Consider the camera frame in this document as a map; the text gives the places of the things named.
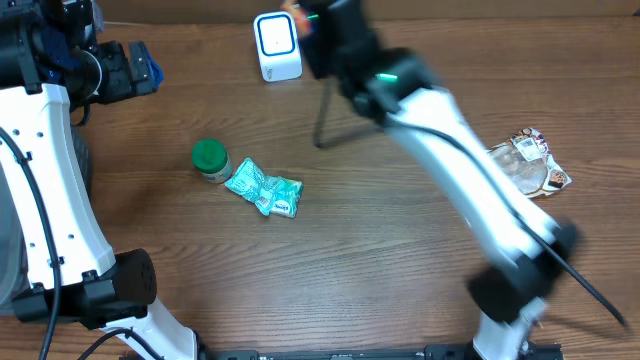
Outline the green lid jar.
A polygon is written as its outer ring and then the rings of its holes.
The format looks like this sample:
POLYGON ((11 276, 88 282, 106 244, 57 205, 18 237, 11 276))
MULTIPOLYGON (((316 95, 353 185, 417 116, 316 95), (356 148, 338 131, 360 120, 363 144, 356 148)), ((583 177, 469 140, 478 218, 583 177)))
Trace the green lid jar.
POLYGON ((225 146, 218 140, 206 138, 198 141, 192 148, 192 164, 212 183, 227 181, 233 172, 233 166, 225 146))

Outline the teal crinkled snack packet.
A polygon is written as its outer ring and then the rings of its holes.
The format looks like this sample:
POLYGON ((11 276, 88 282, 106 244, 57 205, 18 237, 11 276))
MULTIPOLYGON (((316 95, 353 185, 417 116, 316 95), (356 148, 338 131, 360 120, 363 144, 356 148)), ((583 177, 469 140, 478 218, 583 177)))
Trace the teal crinkled snack packet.
POLYGON ((269 215, 273 195, 267 189, 267 176, 251 158, 245 158, 224 185, 231 192, 254 204, 262 215, 269 215))

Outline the beige plastic pouch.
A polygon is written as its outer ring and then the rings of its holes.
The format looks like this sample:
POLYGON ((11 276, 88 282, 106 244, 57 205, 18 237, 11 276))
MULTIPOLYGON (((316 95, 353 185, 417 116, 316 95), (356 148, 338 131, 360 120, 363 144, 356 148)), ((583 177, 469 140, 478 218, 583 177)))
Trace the beige plastic pouch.
POLYGON ((491 147, 488 154, 528 198, 552 195, 572 183, 543 134, 534 128, 520 130, 491 147))

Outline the orange small box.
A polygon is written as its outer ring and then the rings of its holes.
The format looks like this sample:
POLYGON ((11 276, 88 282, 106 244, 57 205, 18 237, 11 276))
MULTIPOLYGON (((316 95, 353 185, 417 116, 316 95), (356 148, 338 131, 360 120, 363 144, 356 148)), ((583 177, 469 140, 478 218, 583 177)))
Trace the orange small box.
POLYGON ((312 33, 311 20, 299 0, 284 0, 281 9, 294 19, 299 37, 306 37, 312 33))

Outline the teal Kleenex tissue pack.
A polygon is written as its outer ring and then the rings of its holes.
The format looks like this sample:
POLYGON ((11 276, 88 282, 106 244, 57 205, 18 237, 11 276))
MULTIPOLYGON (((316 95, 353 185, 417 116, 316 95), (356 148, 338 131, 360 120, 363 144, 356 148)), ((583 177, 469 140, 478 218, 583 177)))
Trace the teal Kleenex tissue pack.
POLYGON ((304 189, 303 183, 282 177, 276 177, 275 180, 276 187, 274 188, 269 213, 287 218, 295 218, 298 212, 299 200, 304 189))

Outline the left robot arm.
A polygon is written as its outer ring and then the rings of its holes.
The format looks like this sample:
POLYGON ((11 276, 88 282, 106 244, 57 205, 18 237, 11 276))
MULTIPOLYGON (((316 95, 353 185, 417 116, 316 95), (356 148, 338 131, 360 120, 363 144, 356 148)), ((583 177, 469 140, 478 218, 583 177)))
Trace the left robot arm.
POLYGON ((1 5, 1 168, 17 213, 27 289, 11 305, 49 330, 78 322, 144 359, 202 359, 205 346, 157 295, 149 254, 115 253, 93 213, 72 113, 156 92, 146 46, 96 38, 90 1, 1 5))

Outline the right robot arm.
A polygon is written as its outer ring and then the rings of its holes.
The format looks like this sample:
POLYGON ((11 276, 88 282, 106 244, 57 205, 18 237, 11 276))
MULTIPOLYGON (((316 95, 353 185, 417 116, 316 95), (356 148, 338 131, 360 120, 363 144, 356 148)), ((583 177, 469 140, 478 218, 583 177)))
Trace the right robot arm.
POLYGON ((357 1, 304 1, 301 47, 316 78, 333 77, 355 112, 376 122, 415 158, 467 222, 488 265, 468 291, 478 331, 463 359, 558 359, 530 342, 579 239, 524 196, 491 159, 453 95, 407 48, 383 46, 357 1))

